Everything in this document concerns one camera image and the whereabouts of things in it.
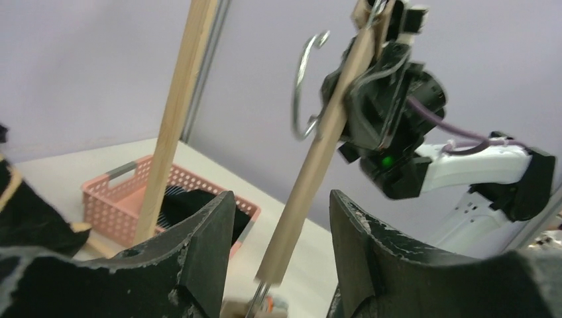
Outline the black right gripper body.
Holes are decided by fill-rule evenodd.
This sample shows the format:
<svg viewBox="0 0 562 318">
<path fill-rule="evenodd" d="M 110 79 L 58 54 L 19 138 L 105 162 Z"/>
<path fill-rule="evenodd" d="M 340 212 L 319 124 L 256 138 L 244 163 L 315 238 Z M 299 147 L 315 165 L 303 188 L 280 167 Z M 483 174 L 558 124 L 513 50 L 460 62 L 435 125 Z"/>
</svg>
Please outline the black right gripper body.
<svg viewBox="0 0 562 318">
<path fill-rule="evenodd" d="M 446 92 L 424 64 L 411 61 L 409 45 L 392 41 L 379 58 L 372 46 L 364 44 L 360 57 L 350 42 L 340 66 L 324 79 L 320 139 L 343 141 L 361 152 L 413 152 L 435 125 L 417 114 L 408 98 L 442 119 Z"/>
</svg>

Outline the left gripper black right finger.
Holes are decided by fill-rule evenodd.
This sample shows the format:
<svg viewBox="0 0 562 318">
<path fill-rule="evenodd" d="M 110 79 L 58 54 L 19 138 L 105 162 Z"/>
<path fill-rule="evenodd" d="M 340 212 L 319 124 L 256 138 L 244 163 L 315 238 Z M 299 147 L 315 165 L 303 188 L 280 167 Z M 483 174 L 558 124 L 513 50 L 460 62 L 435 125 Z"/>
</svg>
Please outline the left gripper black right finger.
<svg viewBox="0 0 562 318">
<path fill-rule="evenodd" d="M 420 242 L 329 196 L 338 285 L 329 317 L 560 317 L 561 251 L 478 260 Z"/>
</svg>

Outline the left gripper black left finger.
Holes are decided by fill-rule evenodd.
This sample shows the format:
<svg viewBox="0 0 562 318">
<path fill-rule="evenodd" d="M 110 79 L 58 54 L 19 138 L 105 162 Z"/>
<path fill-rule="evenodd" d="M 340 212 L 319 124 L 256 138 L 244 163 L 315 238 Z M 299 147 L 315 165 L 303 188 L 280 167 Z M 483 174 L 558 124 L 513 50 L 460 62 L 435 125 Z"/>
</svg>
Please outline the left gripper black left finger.
<svg viewBox="0 0 562 318">
<path fill-rule="evenodd" d="M 2 317 L 218 317 L 236 205 L 224 191 L 197 213 L 110 259 L 1 249 Z"/>
</svg>

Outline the wooden hanger with grey underwear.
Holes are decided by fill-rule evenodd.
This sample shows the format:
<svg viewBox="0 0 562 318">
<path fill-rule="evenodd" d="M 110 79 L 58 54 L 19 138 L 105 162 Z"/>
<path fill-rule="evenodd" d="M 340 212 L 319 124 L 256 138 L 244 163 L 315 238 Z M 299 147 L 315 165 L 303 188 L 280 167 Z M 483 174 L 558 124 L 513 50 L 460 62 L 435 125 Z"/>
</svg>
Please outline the wooden hanger with grey underwear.
<svg viewBox="0 0 562 318">
<path fill-rule="evenodd" d="M 257 311 L 270 287 L 280 285 L 284 278 L 313 198 L 325 177 L 347 121 L 343 96 L 355 78 L 368 69 L 372 60 L 379 58 L 393 7 L 393 1 L 357 2 L 353 11 L 353 20 L 358 30 L 355 41 L 341 66 L 341 73 L 329 102 L 318 116 L 310 118 L 306 129 L 302 129 L 299 124 L 302 82 L 311 50 L 319 49 L 325 44 L 329 31 L 309 38 L 302 50 L 294 81 L 292 132 L 297 140 L 304 140 L 310 134 L 315 137 L 256 273 L 259 285 L 249 303 L 247 317 L 257 317 Z"/>
</svg>

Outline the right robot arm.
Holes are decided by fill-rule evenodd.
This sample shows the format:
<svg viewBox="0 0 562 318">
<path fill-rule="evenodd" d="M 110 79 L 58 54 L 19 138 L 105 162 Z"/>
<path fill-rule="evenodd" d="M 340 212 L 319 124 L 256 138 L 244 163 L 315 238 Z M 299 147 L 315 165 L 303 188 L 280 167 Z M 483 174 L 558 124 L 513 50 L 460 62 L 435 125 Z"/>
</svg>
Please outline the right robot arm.
<svg viewBox="0 0 562 318">
<path fill-rule="evenodd" d="M 503 132 L 446 123 L 446 94 L 411 46 L 392 41 L 344 93 L 339 152 L 388 198 L 466 186 L 427 242 L 470 255 L 492 233 L 538 216 L 549 203 L 554 155 Z"/>
</svg>

